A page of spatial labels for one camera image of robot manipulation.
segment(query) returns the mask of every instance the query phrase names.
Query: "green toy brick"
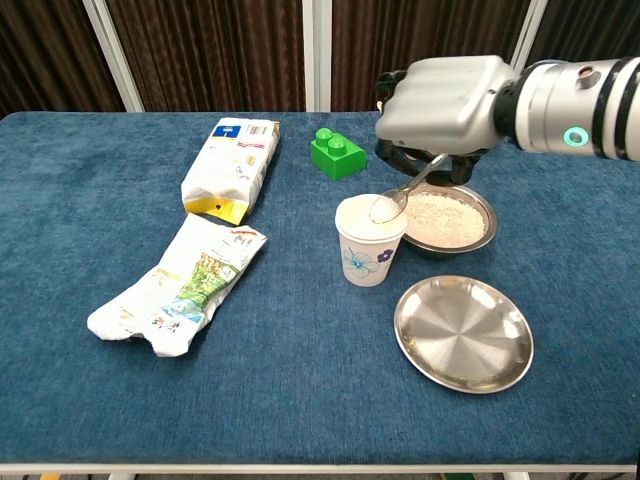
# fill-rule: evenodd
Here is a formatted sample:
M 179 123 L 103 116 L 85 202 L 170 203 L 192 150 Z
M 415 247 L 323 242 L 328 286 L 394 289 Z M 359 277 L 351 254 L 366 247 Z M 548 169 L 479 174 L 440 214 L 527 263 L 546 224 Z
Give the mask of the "green toy brick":
M 367 154 L 339 133 L 321 128 L 311 142 L 311 161 L 332 180 L 340 180 L 364 169 Z

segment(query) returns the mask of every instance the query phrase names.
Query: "paper cup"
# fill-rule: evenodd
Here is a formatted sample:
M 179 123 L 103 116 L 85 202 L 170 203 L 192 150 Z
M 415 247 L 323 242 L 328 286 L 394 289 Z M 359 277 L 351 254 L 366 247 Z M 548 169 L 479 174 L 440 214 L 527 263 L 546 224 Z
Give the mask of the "paper cup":
M 404 213 L 387 223 L 372 222 L 369 211 L 379 197 L 367 194 L 347 198 L 336 210 L 342 271 L 348 281 L 360 287 L 384 281 L 409 223 Z

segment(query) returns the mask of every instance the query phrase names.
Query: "green indicator light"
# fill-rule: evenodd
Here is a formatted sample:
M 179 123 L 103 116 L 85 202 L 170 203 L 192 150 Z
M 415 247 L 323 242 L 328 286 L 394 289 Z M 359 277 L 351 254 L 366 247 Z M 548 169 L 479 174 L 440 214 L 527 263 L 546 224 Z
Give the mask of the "green indicator light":
M 570 147 L 583 147 L 589 143 L 589 132 L 582 127 L 571 127 L 564 132 L 564 143 Z

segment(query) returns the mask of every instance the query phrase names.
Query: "metal spoon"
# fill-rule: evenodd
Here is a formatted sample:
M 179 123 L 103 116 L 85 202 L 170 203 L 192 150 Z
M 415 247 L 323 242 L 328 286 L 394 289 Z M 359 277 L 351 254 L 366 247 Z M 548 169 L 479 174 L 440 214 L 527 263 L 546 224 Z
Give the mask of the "metal spoon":
M 438 168 L 445 160 L 449 159 L 449 155 L 441 154 L 434 158 L 422 171 L 413 177 L 407 184 L 400 188 L 392 188 L 387 190 L 380 198 L 376 199 L 369 210 L 369 218 L 373 223 L 390 222 L 400 215 L 407 207 L 407 200 L 411 191 L 420 185 L 420 182 L 429 174 L 429 172 Z

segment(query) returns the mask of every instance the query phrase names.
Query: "yellow label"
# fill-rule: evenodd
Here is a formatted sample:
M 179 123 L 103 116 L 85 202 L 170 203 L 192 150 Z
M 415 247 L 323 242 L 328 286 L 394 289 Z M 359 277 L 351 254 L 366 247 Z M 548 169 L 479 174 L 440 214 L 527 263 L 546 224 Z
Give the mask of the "yellow label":
M 190 200 L 184 208 L 191 213 L 208 213 L 214 217 L 239 225 L 242 217 L 247 213 L 249 204 L 240 200 L 224 197 L 204 197 Z

